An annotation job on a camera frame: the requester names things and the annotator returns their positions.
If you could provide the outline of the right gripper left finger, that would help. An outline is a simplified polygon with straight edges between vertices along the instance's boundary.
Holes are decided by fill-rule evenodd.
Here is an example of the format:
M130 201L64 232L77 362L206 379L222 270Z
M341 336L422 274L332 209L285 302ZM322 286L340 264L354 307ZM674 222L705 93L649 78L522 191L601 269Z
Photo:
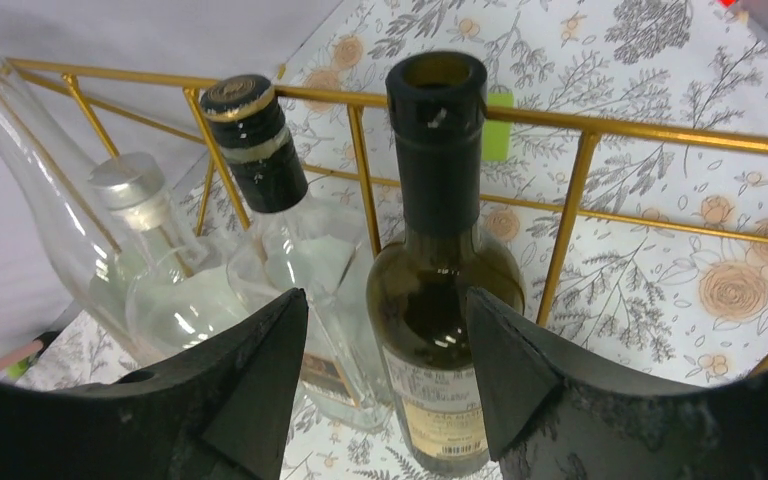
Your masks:
M307 333L291 289L112 384L0 383L0 479L276 479Z

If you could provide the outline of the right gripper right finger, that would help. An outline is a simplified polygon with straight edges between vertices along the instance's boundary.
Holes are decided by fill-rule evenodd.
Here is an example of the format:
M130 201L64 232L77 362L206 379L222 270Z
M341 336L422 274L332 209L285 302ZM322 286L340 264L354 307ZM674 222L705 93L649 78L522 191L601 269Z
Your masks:
M506 479L768 479L768 371L713 388L608 360L473 288L466 318Z

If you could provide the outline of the clear bottle black cap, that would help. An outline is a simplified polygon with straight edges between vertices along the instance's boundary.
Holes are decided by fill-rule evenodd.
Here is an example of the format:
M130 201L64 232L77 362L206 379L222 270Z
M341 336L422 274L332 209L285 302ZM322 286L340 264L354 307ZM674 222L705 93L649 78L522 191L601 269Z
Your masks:
M200 109L252 211L248 238L227 264L231 288L249 307L304 290L301 386L324 415L381 430L392 401L366 306L372 252L364 215L311 195L269 79L219 81L202 94Z

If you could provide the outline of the dark green wine bottle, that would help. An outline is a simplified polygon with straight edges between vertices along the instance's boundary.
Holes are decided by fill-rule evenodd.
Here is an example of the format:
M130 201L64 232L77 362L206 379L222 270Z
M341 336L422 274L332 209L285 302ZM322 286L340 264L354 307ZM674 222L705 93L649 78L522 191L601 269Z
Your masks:
M487 71L469 54L431 51L397 63L385 86L405 227L374 261L369 317L408 450L462 477L489 459L467 290L525 305L513 255L479 222Z

